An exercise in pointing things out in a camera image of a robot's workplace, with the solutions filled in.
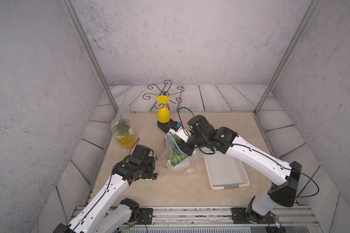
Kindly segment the pineapple from bag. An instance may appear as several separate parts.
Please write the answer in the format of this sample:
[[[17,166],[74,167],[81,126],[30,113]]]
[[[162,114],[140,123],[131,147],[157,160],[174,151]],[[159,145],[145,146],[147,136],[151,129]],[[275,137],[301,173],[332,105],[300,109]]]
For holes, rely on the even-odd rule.
[[[182,140],[176,135],[166,135],[166,148],[168,150],[167,159],[169,160],[170,165],[173,167],[177,166],[186,158],[188,158],[188,156],[184,154],[179,148],[181,142]]]

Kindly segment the zip-top bag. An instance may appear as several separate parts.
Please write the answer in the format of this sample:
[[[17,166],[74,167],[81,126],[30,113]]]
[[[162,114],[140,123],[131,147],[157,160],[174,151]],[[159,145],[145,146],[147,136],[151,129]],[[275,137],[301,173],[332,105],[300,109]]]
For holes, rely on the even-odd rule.
[[[117,143],[125,150],[135,144],[137,138],[134,133],[133,124],[130,121],[129,104],[126,94],[123,96],[119,111],[111,122],[111,132]]]
[[[167,175],[190,175],[195,173],[196,162],[200,162],[206,155],[200,150],[195,150],[190,156],[186,155],[179,147],[182,140],[167,133],[164,137],[165,151],[158,157],[157,168]]]

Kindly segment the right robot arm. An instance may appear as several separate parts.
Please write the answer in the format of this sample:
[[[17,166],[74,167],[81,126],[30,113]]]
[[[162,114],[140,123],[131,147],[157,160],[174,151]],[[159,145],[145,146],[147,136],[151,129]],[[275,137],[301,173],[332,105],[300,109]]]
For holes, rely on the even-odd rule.
[[[170,132],[182,139],[181,150],[191,155],[195,149],[208,148],[241,160],[253,167],[270,181],[271,186],[258,197],[253,197],[246,209],[250,219],[266,216],[272,209],[292,207],[298,198],[297,188],[302,165],[296,161],[288,163],[275,158],[248,143],[227,127],[215,129],[202,115],[188,121],[189,131],[182,123],[174,123]]]

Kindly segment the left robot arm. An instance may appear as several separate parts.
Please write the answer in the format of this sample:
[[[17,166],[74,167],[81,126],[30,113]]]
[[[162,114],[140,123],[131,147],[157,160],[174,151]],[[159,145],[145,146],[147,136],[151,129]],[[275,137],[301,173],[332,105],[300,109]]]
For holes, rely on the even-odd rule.
[[[55,233],[113,233],[124,224],[139,222],[140,205],[126,198],[115,211],[108,210],[117,198],[137,180],[155,180],[156,156],[144,145],[137,145],[132,154],[117,163],[104,186],[90,203],[68,224],[60,223]]]

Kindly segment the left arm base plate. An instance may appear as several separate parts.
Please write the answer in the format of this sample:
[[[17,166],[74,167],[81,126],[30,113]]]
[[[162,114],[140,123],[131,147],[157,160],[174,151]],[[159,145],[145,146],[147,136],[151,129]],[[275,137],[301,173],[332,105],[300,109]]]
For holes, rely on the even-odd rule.
[[[151,225],[153,222],[153,208],[138,208],[132,211],[127,224]]]

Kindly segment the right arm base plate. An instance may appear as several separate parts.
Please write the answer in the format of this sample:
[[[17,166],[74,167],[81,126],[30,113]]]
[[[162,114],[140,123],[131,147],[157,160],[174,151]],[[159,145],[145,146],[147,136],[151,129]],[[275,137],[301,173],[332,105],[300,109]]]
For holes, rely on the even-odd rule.
[[[246,207],[231,208],[231,219],[234,224],[274,224],[275,219],[272,214],[260,216],[254,212],[247,213]]]

